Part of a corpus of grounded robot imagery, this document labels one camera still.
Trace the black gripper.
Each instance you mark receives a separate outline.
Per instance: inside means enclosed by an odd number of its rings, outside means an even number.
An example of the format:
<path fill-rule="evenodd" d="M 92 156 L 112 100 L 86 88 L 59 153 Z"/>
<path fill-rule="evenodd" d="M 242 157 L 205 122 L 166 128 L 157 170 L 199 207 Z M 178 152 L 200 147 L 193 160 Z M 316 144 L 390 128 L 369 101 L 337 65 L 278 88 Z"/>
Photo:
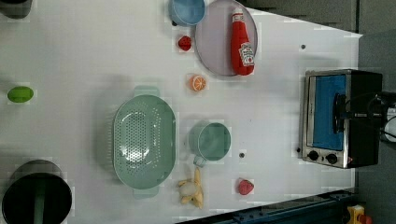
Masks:
<path fill-rule="evenodd" d="M 374 98 L 368 103 L 368 114 L 346 112 L 339 115 L 340 119 L 368 119 L 380 120 L 384 125 L 388 120 L 388 111 L 394 108 L 396 103 L 396 93 L 389 91 L 377 92 Z"/>

